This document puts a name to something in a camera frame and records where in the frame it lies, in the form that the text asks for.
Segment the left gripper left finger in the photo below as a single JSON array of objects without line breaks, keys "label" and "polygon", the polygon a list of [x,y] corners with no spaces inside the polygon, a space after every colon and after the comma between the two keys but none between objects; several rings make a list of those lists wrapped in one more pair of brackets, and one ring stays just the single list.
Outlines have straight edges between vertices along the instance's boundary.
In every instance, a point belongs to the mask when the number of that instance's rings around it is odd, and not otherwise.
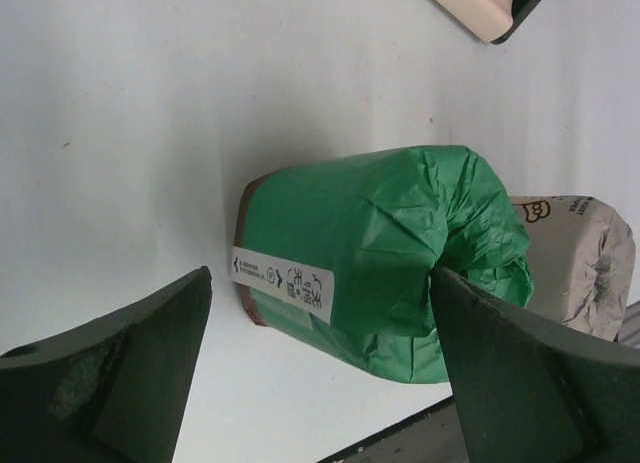
[{"label": "left gripper left finger", "polygon": [[2,461],[172,461],[211,301],[201,267],[2,354]]}]

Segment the grey paper roll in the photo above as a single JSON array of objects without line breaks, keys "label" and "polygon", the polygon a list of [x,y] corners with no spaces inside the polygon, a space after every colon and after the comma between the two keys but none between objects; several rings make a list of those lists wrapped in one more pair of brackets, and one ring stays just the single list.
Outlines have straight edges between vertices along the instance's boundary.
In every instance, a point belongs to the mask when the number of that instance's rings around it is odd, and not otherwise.
[{"label": "grey paper roll", "polygon": [[590,196],[511,199],[530,237],[534,293],[527,309],[571,329],[613,341],[622,326],[636,245],[629,225]]}]

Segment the green paper roll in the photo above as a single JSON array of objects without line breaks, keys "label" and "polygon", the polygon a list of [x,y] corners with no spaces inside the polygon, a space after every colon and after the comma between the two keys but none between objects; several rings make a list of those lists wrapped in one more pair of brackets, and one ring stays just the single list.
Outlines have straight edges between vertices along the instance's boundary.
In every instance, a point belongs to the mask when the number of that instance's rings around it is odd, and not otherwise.
[{"label": "green paper roll", "polygon": [[447,370],[431,273],[447,268],[519,307],[529,237],[487,161],[416,146],[284,168],[240,200],[231,276],[253,323],[386,380]]}]

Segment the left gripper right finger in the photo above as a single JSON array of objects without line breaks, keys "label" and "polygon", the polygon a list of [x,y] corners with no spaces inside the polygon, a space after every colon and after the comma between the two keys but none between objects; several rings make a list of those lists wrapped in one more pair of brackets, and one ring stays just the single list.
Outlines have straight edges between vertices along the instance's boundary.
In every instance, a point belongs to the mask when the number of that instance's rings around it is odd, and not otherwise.
[{"label": "left gripper right finger", "polygon": [[447,269],[431,273],[431,306],[471,461],[638,461],[638,350]]}]

